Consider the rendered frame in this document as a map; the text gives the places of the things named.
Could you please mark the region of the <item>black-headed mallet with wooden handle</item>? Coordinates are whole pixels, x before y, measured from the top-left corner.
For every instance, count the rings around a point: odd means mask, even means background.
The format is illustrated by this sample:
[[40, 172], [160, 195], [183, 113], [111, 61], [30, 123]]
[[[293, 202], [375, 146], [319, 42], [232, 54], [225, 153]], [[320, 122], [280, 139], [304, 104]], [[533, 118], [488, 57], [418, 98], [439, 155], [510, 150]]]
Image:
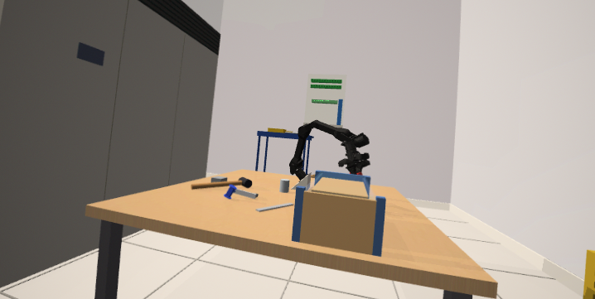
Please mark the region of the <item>black-headed mallet with wooden handle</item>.
[[227, 187], [229, 185], [232, 186], [243, 186], [245, 188], [250, 188], [252, 186], [252, 181], [246, 179], [244, 177], [240, 177], [237, 181], [226, 181], [226, 182], [216, 182], [216, 183], [195, 183], [191, 184], [191, 189], [200, 189], [200, 188], [218, 188], [218, 187]]

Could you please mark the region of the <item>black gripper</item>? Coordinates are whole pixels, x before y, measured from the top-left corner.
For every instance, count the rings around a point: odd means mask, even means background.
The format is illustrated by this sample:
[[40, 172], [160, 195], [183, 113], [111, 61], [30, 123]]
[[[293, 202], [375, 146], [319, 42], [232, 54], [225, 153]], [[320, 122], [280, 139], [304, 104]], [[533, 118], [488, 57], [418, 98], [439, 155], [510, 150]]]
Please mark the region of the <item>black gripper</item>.
[[358, 159], [355, 159], [355, 158], [354, 158], [354, 160], [355, 160], [355, 161], [353, 161], [353, 160], [352, 160], [352, 155], [353, 155], [353, 152], [354, 152], [355, 154], [358, 154], [358, 152], [359, 152], [359, 151], [357, 151], [356, 149], [351, 149], [351, 150], [348, 150], [348, 151], [346, 152], [346, 154], [345, 154], [345, 155], [347, 156], [347, 158], [348, 158], [348, 159], [346, 159], [346, 158], [345, 158], [345, 159], [343, 159], [343, 160], [339, 161], [339, 162], [338, 162], [338, 165], [339, 165], [339, 167], [343, 167], [344, 165], [347, 165], [346, 169], [347, 169], [347, 170], [348, 170], [348, 171], [349, 171], [351, 174], [353, 174], [353, 175], [357, 175], [357, 173], [359, 173], [359, 172], [361, 172], [361, 173], [362, 173], [362, 169], [363, 169], [364, 167], [366, 167], [366, 166], [369, 166], [369, 165], [370, 165], [370, 161], [368, 161], [368, 160], [367, 160], [367, 161], [366, 161], [366, 160], [363, 160], [362, 162], [360, 162], [360, 160], [358, 160]]

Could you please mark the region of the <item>grey cylinder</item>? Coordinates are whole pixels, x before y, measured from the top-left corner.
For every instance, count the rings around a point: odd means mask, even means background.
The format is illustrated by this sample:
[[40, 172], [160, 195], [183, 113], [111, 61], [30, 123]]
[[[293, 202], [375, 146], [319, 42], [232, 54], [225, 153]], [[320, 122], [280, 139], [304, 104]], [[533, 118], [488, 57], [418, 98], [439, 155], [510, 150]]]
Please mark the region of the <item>grey cylinder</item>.
[[288, 180], [288, 179], [280, 179], [279, 192], [288, 193], [289, 192], [289, 182], [290, 182], [290, 180]]

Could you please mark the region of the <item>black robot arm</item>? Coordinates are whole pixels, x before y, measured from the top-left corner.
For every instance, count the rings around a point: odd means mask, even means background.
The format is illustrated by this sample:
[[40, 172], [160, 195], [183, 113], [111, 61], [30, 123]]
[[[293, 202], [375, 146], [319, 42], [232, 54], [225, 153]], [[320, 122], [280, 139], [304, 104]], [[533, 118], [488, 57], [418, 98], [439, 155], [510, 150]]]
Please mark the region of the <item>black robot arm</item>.
[[[309, 136], [309, 134], [313, 128], [319, 129], [325, 133], [329, 133], [329, 134], [333, 135], [336, 139], [338, 139], [339, 141], [342, 142], [341, 145], [346, 148], [346, 151], [351, 150], [351, 149], [356, 149], [357, 147], [360, 148], [360, 147], [370, 144], [369, 138], [364, 133], [355, 135], [354, 133], [350, 132], [349, 129], [335, 128], [331, 125], [322, 123], [318, 120], [314, 120], [309, 124], [302, 125], [301, 127], [298, 128], [298, 132], [297, 132], [298, 141], [297, 141], [296, 151], [295, 151], [293, 159], [289, 163], [290, 173], [292, 175], [295, 173], [295, 175], [297, 176], [297, 178], [300, 181], [308, 175], [302, 169], [303, 168], [302, 151], [303, 151], [306, 139]], [[358, 159], [362, 162], [362, 160], [367, 161], [367, 159], [370, 159], [370, 155], [369, 155], [369, 153], [360, 154], [360, 152], [358, 152], [358, 154], [355, 154], [353, 152], [353, 155], [352, 155], [353, 161], [355, 161], [354, 158]]]

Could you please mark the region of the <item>grey flat bar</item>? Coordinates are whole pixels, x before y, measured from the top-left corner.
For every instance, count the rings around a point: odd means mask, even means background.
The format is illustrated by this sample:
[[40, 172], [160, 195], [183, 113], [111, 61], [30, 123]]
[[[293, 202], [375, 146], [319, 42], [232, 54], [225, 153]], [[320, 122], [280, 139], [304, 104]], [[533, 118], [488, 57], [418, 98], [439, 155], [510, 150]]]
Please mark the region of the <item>grey flat bar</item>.
[[261, 209], [256, 209], [255, 211], [264, 212], [264, 211], [276, 210], [279, 208], [288, 207], [288, 206], [292, 206], [292, 205], [293, 205], [292, 203], [287, 203], [287, 204], [283, 204], [283, 205], [275, 205], [275, 206], [265, 207], [265, 208], [261, 208]]

